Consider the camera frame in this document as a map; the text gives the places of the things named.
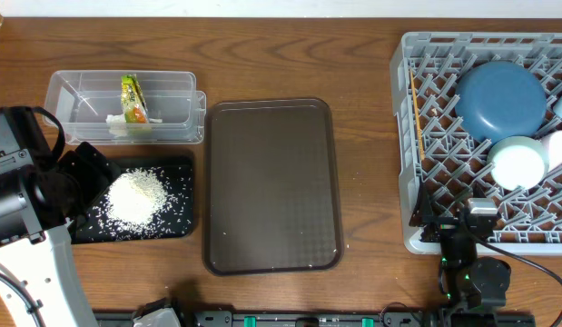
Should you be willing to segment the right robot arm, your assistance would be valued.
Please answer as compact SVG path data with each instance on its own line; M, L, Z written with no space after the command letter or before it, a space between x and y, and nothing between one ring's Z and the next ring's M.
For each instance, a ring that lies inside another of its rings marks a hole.
M497 224L498 208L476 193L455 215L442 216L434 212L427 188L419 187L409 225L422 229L422 241L440 245L439 288L448 297L424 319L425 326L497 326L496 310L506 305L509 264L477 251Z

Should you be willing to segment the green snack wrapper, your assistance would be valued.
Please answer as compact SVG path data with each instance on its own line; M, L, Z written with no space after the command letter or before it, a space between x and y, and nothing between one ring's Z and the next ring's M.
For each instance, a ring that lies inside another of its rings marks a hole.
M134 74L121 77L121 106L123 116L129 124L148 124L148 112L143 91Z

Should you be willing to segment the white tissue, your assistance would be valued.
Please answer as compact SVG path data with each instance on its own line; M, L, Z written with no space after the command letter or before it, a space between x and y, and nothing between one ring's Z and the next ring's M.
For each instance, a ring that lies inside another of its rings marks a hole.
M109 133L115 137L143 137L153 131L153 124L162 124L163 119L150 118L147 123L128 123L122 114L108 114L105 120Z

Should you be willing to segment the pink cup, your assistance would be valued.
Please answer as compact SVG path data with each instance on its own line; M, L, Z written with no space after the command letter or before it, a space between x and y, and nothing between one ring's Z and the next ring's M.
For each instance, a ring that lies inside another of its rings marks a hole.
M540 139L547 152L548 171L555 170L562 164L562 131L556 131Z

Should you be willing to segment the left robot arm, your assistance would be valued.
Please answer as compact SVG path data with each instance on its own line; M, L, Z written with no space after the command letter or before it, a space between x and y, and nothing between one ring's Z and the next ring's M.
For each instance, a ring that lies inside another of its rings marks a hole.
M92 145L49 145L42 107L0 108L0 297L18 326L95 326L72 252L78 218L120 176Z

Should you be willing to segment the dark blue plate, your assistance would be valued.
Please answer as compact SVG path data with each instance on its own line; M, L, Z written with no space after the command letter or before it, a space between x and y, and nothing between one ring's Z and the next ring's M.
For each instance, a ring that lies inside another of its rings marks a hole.
M530 137L547 114L547 97L539 80L511 62L489 62L472 69L459 80L456 95L461 128L478 142Z

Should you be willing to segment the pile of white rice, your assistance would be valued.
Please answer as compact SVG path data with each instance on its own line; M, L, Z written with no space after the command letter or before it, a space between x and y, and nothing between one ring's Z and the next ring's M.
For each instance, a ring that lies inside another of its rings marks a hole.
M165 203L163 183L148 173L122 173L105 193L111 199L110 216L137 226L148 223Z

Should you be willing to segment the wooden chopstick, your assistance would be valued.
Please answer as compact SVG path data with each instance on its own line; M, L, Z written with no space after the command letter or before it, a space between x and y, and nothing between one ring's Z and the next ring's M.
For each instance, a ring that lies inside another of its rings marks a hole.
M422 139L422 130L419 120L419 108L418 108L418 97L416 93L415 81L414 81L414 74L411 69L409 68L409 84L411 88L411 96L412 96L412 106L415 118L415 125L416 125L416 134L418 140L418 147L419 147L419 159L423 161L425 159L425 151L424 151L424 143Z

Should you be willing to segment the mint green bowl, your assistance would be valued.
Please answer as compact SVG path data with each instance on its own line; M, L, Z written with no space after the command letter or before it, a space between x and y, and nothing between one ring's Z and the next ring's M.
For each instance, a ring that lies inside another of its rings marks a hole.
M549 167L547 151L541 142L526 136L511 136L494 144L487 164L496 184L509 191L536 186Z

